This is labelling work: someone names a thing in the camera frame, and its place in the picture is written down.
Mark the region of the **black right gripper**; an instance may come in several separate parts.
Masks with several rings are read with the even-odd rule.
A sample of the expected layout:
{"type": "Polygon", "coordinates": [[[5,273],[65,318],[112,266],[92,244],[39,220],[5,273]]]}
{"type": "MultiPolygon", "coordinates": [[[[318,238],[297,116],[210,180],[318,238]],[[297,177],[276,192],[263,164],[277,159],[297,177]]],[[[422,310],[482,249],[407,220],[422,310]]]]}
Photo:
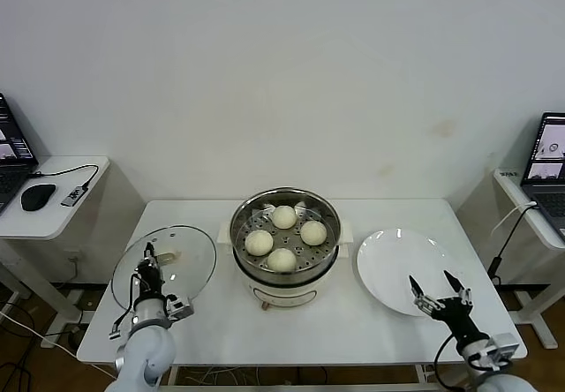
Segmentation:
{"type": "Polygon", "coordinates": [[[456,339],[457,346],[468,346],[487,340],[489,335],[480,331],[471,318],[471,290],[465,288],[461,281],[447,270],[444,270],[443,274],[456,294],[450,298],[440,298],[437,302],[423,292],[414,277],[409,276],[414,305],[422,313],[432,313],[434,320],[444,322],[456,339]]]}

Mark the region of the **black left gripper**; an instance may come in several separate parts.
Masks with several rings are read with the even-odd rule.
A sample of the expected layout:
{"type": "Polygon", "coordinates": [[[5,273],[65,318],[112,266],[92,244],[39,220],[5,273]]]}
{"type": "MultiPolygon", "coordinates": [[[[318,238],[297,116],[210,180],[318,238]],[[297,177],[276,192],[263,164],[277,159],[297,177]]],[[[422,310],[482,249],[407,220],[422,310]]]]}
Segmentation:
{"type": "Polygon", "coordinates": [[[136,268],[139,278],[139,297],[156,298],[162,295],[162,272],[158,266],[158,259],[153,254],[153,245],[147,242],[144,253],[144,260],[136,268]]]}

